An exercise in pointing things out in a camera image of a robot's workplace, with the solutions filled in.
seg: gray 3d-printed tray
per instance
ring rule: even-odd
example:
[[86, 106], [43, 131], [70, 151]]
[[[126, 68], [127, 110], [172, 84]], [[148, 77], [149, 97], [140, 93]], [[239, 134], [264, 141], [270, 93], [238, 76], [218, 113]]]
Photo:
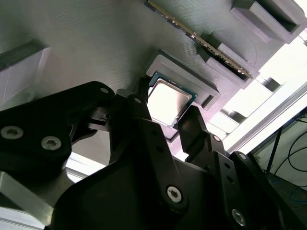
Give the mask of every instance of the gray 3d-printed tray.
[[307, 26], [293, 0], [237, 0], [231, 12], [266, 43], [275, 39], [289, 44]]
[[208, 110], [220, 97], [215, 86], [162, 51], [155, 52], [149, 58], [146, 67], [148, 76], [152, 77], [158, 72], [195, 93], [197, 95], [195, 102], [205, 110]]

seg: gray plastic surface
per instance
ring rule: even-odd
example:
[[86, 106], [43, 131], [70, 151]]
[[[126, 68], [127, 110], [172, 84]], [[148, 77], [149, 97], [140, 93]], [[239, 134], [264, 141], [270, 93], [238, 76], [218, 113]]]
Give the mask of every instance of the gray plastic surface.
[[[218, 33], [213, 32], [210, 35], [205, 37], [206, 41], [208, 41], [214, 48], [223, 52], [237, 64], [245, 68], [248, 72], [251, 73], [253, 79], [259, 76], [259, 72], [251, 66], [246, 60], [244, 60], [240, 55], [238, 55], [235, 51], [233, 51], [229, 46], [227, 46], [227, 38], [220, 36]], [[251, 79], [245, 81], [244, 88], [250, 83]]]
[[237, 0], [231, 12], [266, 43], [275, 39], [289, 44], [307, 26], [293, 0]]
[[195, 102], [205, 110], [220, 97], [212, 84], [162, 51], [155, 52], [147, 62], [146, 74], [152, 77], [156, 72], [195, 93]]
[[33, 41], [0, 55], [0, 105], [39, 81], [49, 48]]

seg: bolt hole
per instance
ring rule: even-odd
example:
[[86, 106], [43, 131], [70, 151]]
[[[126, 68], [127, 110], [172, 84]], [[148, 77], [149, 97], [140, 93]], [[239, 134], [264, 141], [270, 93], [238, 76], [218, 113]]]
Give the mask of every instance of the bolt hole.
[[225, 163], [224, 165], [226, 166], [226, 168], [230, 169], [230, 165], [229, 164]]
[[158, 150], [159, 152], [163, 152], [163, 148], [160, 147], [160, 146], [157, 146], [157, 150]]
[[209, 165], [207, 165], [204, 169], [205, 169], [207, 172], [209, 172], [209, 173], [210, 173], [210, 171], [211, 171], [211, 168], [210, 168]]
[[228, 180], [230, 183], [232, 183], [232, 184], [235, 183], [234, 180], [233, 180], [230, 176], [227, 177], [227, 180]]

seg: bright light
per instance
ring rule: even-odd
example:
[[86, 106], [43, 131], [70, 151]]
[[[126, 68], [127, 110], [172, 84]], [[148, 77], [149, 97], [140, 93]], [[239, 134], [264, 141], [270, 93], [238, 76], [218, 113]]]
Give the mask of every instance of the bright light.
[[214, 135], [218, 136], [219, 139], [223, 140], [226, 136], [227, 133], [219, 129], [218, 127], [212, 125], [211, 123], [207, 123], [206, 127], [209, 132], [213, 133]]
[[183, 152], [182, 150], [179, 151], [179, 152], [175, 155], [175, 157], [176, 157], [177, 159], [181, 160], [181, 161], [185, 161], [186, 158], [187, 158], [188, 156], [189, 156], [189, 155], [186, 154], [185, 152]]
[[214, 115], [214, 117], [210, 120], [210, 123], [226, 133], [231, 133], [239, 125], [238, 122], [235, 122], [233, 119], [222, 114], [221, 112]]
[[191, 98], [181, 89], [158, 79], [149, 95], [147, 106], [154, 120], [172, 126]]
[[258, 81], [254, 80], [246, 89], [239, 90], [239, 92], [224, 106], [224, 109], [236, 111], [244, 117], [249, 117], [260, 105], [271, 97], [271, 95], [272, 92]]

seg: black cable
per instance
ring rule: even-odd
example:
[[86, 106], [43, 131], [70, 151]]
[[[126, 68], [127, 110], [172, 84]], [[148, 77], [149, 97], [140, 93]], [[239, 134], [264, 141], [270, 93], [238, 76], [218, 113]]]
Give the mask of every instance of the black cable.
[[269, 159], [269, 163], [268, 163], [268, 166], [267, 166], [266, 173], [269, 173], [271, 171], [271, 167], [272, 167], [272, 164], [273, 164], [273, 161], [274, 161], [274, 157], [275, 157], [275, 154], [276, 154], [276, 150], [277, 150], [278, 143], [279, 143], [279, 140], [280, 140], [280, 136], [282, 135], [282, 132], [283, 132], [283, 126], [281, 126], [277, 130], [276, 139], [275, 139], [275, 142], [274, 142], [274, 146], [273, 146], [272, 153], [271, 153], [271, 156], [270, 156], [270, 159]]
[[289, 162], [289, 164], [291, 165], [291, 167], [294, 168], [294, 169], [296, 169], [296, 170], [298, 170], [298, 171], [300, 171], [300, 172], [303, 172], [303, 173], [307, 173], [307, 170], [301, 170], [301, 169], [298, 169], [297, 167], [295, 167], [295, 166], [291, 163], [291, 161], [290, 161], [290, 156], [291, 156], [291, 150], [292, 150], [293, 145], [294, 145], [303, 135], [305, 135], [306, 133], [307, 133], [307, 131], [304, 132], [304, 133], [302, 133], [300, 136], [298, 136], [298, 137], [295, 139], [295, 141], [292, 143], [292, 145], [291, 145], [291, 147], [290, 147], [290, 149], [289, 149], [289, 152], [288, 152], [288, 162]]
[[278, 168], [277, 168], [277, 170], [275, 171], [274, 175], [277, 174], [278, 170], [279, 170], [279, 169], [282, 167], [282, 165], [288, 160], [289, 157], [291, 157], [292, 155], [298, 153], [299, 151], [305, 150], [305, 149], [307, 149], [307, 147], [303, 147], [303, 148], [301, 148], [301, 149], [298, 149], [298, 150], [296, 150], [295, 152], [291, 153], [290, 156], [286, 157], [286, 159], [284, 159], [284, 161], [278, 166]]
[[300, 119], [295, 119], [295, 120], [298, 121], [298, 122], [307, 123], [307, 121], [302, 121], [302, 120], [300, 120]]

